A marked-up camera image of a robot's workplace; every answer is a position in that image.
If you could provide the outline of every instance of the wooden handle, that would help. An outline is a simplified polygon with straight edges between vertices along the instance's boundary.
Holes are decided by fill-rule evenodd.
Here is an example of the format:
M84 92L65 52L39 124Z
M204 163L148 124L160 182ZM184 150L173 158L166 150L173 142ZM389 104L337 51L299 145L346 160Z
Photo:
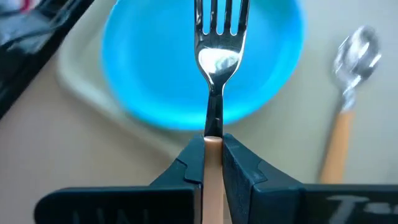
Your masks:
M203 224L222 224L224 211L223 139L205 137Z
M349 132L353 118L354 113L352 111L342 112L336 118L320 176L320 181L323 184L340 184L343 182Z

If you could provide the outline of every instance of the blue bowl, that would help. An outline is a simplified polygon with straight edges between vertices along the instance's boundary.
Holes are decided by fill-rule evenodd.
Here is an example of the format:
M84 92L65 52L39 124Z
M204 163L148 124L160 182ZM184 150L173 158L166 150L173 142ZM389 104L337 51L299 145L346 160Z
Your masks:
M211 0L203 2L208 32ZM225 2L218 4L222 24ZM233 32L239 7L234 0ZM193 0L119 0L113 7L102 63L116 98L135 117L167 129L204 128L208 86L195 63L193 20ZM224 90L224 124L277 94L299 60L303 27L296 0L251 0L243 61Z

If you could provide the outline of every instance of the fork tine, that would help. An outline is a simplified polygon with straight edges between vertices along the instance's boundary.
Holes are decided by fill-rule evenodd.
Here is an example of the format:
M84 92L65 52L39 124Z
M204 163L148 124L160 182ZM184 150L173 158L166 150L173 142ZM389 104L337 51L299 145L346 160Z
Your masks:
M211 0L210 31L217 30L217 0Z
M241 13L239 15L238 33L245 32L246 27L248 26L249 2L250 0L242 0L241 2Z
M202 0L195 0L195 32L202 32L203 30L203 4Z
M229 33L231 33L231 17L232 17L232 0L226 0L224 32L228 30Z

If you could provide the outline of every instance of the fork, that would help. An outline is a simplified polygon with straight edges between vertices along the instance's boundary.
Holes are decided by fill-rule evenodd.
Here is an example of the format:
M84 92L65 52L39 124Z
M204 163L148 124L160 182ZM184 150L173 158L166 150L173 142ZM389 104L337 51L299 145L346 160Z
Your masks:
M209 86L205 137L223 137L223 91L239 68L246 40L249 0L241 0L238 32L231 33L232 0L226 0L224 31L217 33L217 0L211 0L210 31L203 31L202 0L195 0L195 60Z

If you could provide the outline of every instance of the spoon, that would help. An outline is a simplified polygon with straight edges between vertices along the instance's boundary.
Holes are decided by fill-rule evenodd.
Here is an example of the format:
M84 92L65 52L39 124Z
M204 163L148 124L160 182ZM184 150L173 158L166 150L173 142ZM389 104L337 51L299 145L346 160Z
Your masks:
M361 26L339 46L333 71L342 92L341 110L331 132L321 183L340 184L348 150L349 132L354 117L355 88L367 80L381 58L375 30Z

